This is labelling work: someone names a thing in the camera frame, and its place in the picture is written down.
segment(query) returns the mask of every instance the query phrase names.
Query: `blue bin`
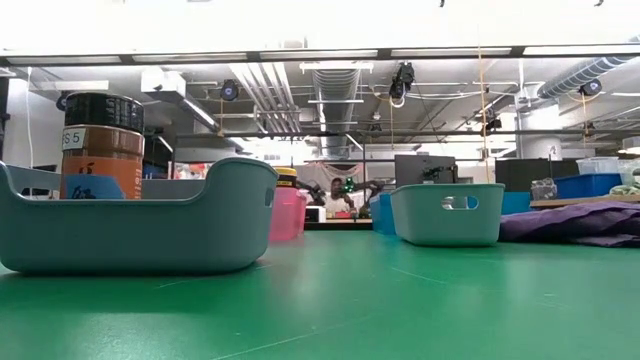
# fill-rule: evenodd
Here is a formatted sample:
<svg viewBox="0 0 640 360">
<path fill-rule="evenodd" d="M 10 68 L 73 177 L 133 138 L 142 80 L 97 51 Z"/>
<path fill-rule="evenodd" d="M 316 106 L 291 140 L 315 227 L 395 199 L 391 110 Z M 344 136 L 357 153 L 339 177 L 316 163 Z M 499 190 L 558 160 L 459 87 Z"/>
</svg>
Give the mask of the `blue bin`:
<svg viewBox="0 0 640 360">
<path fill-rule="evenodd" d="M 391 208 L 391 194 L 380 194 L 369 202 L 373 231 L 384 235 L 395 235 L 396 227 L 393 223 L 393 209 Z"/>
<path fill-rule="evenodd" d="M 584 174 L 553 179 L 558 187 L 558 199 L 575 199 L 609 194 L 622 185 L 620 174 Z"/>
<path fill-rule="evenodd" d="M 531 195 L 528 192 L 505 192 L 502 198 L 502 215 L 531 211 Z"/>
</svg>

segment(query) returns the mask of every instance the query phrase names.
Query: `air duct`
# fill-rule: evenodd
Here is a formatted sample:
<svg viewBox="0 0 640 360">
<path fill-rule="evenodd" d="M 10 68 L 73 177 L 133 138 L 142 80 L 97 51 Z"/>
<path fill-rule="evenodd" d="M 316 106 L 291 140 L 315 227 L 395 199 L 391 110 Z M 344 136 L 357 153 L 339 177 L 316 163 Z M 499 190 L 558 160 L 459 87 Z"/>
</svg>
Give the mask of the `air duct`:
<svg viewBox="0 0 640 360">
<path fill-rule="evenodd" d="M 629 39 L 630 43 L 640 43 L 640 35 Z M 538 98 L 553 99 L 577 90 L 580 86 L 597 79 L 616 67 L 625 64 L 635 56 L 608 56 L 581 62 L 538 89 Z"/>
<path fill-rule="evenodd" d="M 314 70 L 313 85 L 318 100 L 355 100 L 360 82 L 360 70 L 331 69 Z M 347 131 L 351 120 L 353 103 L 318 104 L 320 116 L 326 119 L 327 131 Z M 326 138 L 327 155 L 334 158 L 347 157 L 347 139 L 344 137 Z"/>
</svg>

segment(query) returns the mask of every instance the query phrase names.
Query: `white wall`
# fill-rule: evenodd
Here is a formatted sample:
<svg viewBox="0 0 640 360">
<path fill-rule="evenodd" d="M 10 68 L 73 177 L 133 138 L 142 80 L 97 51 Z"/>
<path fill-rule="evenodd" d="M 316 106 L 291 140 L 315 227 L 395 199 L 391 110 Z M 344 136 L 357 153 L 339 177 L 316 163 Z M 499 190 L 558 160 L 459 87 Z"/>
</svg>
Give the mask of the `white wall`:
<svg viewBox="0 0 640 360">
<path fill-rule="evenodd" d="M 27 136 L 27 82 L 20 79 L 9 81 L 9 101 L 4 138 L 3 161 L 9 165 L 29 167 L 29 138 Z M 34 93 L 29 94 L 31 114 L 31 139 L 33 143 L 33 165 L 62 165 L 61 135 L 64 128 L 64 113 L 53 101 Z"/>
</svg>

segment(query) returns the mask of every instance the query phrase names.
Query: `ceiling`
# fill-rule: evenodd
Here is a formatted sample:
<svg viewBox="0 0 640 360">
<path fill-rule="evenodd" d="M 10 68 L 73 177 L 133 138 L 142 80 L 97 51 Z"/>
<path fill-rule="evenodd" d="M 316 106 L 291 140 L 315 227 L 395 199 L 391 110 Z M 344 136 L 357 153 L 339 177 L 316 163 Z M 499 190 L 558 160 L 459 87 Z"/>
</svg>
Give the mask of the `ceiling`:
<svg viewBox="0 0 640 360">
<path fill-rule="evenodd" d="M 525 83 L 539 83 L 548 81 L 570 66 L 583 61 L 579 58 L 549 58 L 524 59 L 523 74 Z M 415 60 L 412 62 L 416 74 L 416 83 L 430 83 L 422 86 L 414 85 L 411 93 L 454 94 L 475 92 L 481 90 L 477 84 L 480 74 L 484 74 L 484 82 L 488 84 L 490 93 L 486 94 L 485 103 L 499 97 L 500 92 L 513 89 L 519 82 L 518 59 L 478 60 Z M 310 71 L 302 72 L 299 62 L 284 64 L 291 87 L 294 101 L 300 108 L 315 109 L 316 106 L 307 101 L 315 99 L 312 75 Z M 379 96 L 386 96 L 388 85 L 399 66 L 398 61 L 375 61 L 373 70 L 362 70 L 358 99 L 364 102 L 355 105 L 351 121 L 352 129 L 367 129 L 371 124 L 374 112 L 380 114 L 380 124 L 383 130 L 390 130 L 391 113 L 388 103 L 381 102 L 373 94 L 372 89 L 380 92 Z M 146 103 L 145 121 L 150 126 L 159 126 L 168 133 L 188 132 L 192 128 L 191 115 L 168 103 L 154 102 L 152 98 L 140 92 L 141 74 L 146 66 L 99 66 L 99 67 L 48 67 L 36 69 L 33 73 L 34 81 L 86 81 L 108 80 L 109 90 L 121 95 L 130 96 Z M 226 64 L 212 65 L 166 65 L 165 71 L 177 71 L 188 82 L 188 92 L 200 101 L 203 107 L 212 114 L 220 114 L 219 85 L 225 79 L 235 79 L 234 73 Z M 596 127 L 614 128 L 625 126 L 635 127 L 637 124 L 628 119 L 634 116 L 640 119 L 640 111 L 635 109 L 623 115 L 624 121 L 619 121 L 617 114 L 634 109 L 638 105 L 638 97 L 614 96 L 613 93 L 640 93 L 640 60 L 635 59 L 600 77 L 605 93 L 594 99 L 589 99 L 586 106 L 572 97 L 563 96 L 559 99 L 560 126 L 580 126 L 585 121 L 601 121 Z M 434 85 L 433 83 L 463 83 L 457 85 Z M 470 96 L 458 100 L 419 100 L 407 98 L 402 108 L 393 109 L 393 129 L 395 130 L 454 130 L 464 128 L 467 120 L 473 124 L 476 118 L 474 111 L 482 108 L 480 96 Z M 506 107 L 502 111 L 511 111 Z M 232 103 L 224 104 L 224 113 L 252 113 L 253 101 L 246 92 L 241 91 L 240 98 Z M 255 123 L 249 118 L 225 118 L 225 131 L 257 131 Z M 319 130 L 319 125 L 307 125 L 305 130 Z M 602 137 L 604 140 L 614 141 L 615 137 Z M 434 137 L 399 137 L 393 138 L 394 143 L 419 143 L 435 141 Z M 580 141 L 579 136 L 568 137 L 567 140 Z M 390 137 L 380 137 L 372 140 L 377 143 L 389 143 Z"/>
</svg>

